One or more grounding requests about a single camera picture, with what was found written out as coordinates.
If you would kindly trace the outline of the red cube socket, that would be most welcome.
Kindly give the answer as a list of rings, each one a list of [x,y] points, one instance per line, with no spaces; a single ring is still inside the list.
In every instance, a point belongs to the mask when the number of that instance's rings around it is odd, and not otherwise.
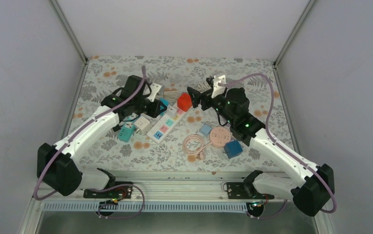
[[[188,93],[182,93],[177,99],[177,107],[187,112],[192,107],[192,100]]]

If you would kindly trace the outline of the cyan cube socket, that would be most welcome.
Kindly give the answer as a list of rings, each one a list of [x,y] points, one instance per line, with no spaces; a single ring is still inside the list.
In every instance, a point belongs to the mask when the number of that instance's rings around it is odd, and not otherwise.
[[[159,110],[160,115],[163,116],[168,108],[169,102],[164,98],[160,98],[159,101],[160,101],[160,110]]]

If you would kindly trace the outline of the white cube plug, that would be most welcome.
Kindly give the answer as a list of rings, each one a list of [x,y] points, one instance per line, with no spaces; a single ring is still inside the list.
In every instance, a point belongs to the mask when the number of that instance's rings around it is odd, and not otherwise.
[[[177,115],[177,108],[171,105],[168,105],[167,110],[166,110],[166,115],[168,115],[172,119],[175,119]]]

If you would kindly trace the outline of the white multicolour power strip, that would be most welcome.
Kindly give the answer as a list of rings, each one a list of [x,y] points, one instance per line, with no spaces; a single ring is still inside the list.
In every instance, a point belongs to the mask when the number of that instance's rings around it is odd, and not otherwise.
[[[177,115],[175,119],[170,118],[165,113],[148,131],[147,136],[157,144],[162,143],[187,112],[184,112],[177,107]]]

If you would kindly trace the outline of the light blue cube plug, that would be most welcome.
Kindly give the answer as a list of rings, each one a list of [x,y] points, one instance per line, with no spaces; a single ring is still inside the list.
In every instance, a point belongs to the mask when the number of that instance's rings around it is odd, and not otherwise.
[[[212,131],[212,128],[209,125],[203,125],[202,128],[199,130],[200,134],[204,136],[208,136],[210,132]]]

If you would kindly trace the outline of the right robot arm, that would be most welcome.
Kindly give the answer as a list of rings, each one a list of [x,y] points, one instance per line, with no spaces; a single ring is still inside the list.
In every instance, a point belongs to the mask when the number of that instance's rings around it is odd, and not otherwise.
[[[290,200],[305,215],[315,216],[323,206],[334,199],[334,171],[327,165],[318,166],[291,148],[282,144],[267,126],[253,116],[244,88],[232,88],[213,96],[214,89],[199,92],[187,88],[193,107],[213,108],[230,124],[233,137],[268,156],[287,175],[287,178],[254,170],[243,181],[244,193],[249,198],[272,195]]]

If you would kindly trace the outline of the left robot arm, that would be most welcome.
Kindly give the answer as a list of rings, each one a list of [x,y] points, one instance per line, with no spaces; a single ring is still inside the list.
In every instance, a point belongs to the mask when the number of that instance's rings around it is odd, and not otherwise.
[[[96,111],[73,132],[53,145],[42,144],[37,151],[38,184],[44,182],[55,192],[68,196],[75,190],[97,191],[103,197],[115,192],[115,176],[105,169],[85,169],[80,160],[92,145],[132,114],[158,117],[166,108],[157,99],[163,86],[146,78],[129,76],[124,87],[106,96]]]

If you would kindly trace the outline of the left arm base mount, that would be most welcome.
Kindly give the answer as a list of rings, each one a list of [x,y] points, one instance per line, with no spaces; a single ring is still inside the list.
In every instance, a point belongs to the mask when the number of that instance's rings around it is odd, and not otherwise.
[[[134,189],[138,190],[141,194],[142,203],[139,210],[129,216],[112,216],[114,211],[119,208],[119,202],[124,199],[130,199]],[[103,190],[86,189],[83,192],[83,197],[88,198],[99,198],[106,199],[106,201],[100,202],[97,206],[95,213],[99,218],[105,219],[130,219],[141,214],[145,209],[145,194],[141,188],[134,185],[132,182],[124,183],[122,181],[115,181],[112,186]]]

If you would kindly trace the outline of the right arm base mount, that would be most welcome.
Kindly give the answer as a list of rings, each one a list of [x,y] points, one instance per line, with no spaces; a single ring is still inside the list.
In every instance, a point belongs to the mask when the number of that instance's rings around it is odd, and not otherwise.
[[[222,189],[227,193],[228,199],[230,200],[260,199],[258,202],[246,203],[246,215],[250,219],[267,220],[274,218],[281,214],[288,205],[288,201],[284,200],[278,211],[276,211],[274,214],[264,216],[264,208],[270,200],[275,198],[273,195],[261,194],[254,188],[249,188],[249,184],[244,182],[225,182],[222,185]]]

